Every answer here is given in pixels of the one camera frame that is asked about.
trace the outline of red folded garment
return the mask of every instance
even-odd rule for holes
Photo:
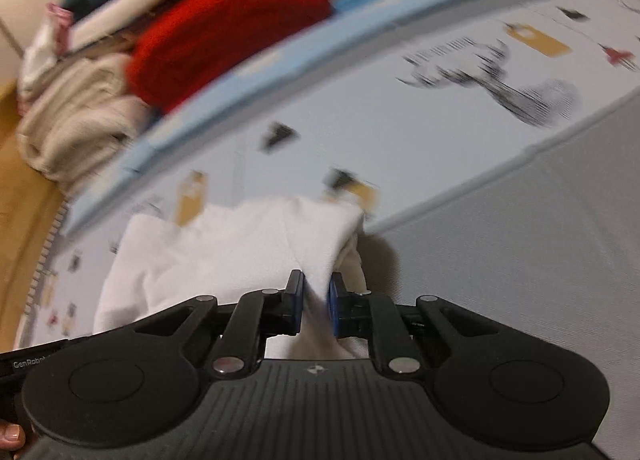
[[[329,0],[184,0],[138,41],[131,89],[170,112],[260,50],[331,14]]]

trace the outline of hand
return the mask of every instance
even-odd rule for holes
[[[24,447],[25,441],[22,427],[0,420],[0,451],[18,451]]]

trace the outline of wooden surface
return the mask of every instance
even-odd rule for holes
[[[63,197],[18,154],[15,91],[0,88],[0,352],[12,349],[40,251]]]

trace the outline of pile of clothes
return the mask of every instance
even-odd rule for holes
[[[332,13],[330,0],[60,0],[18,79],[25,161],[67,195],[158,115]]]

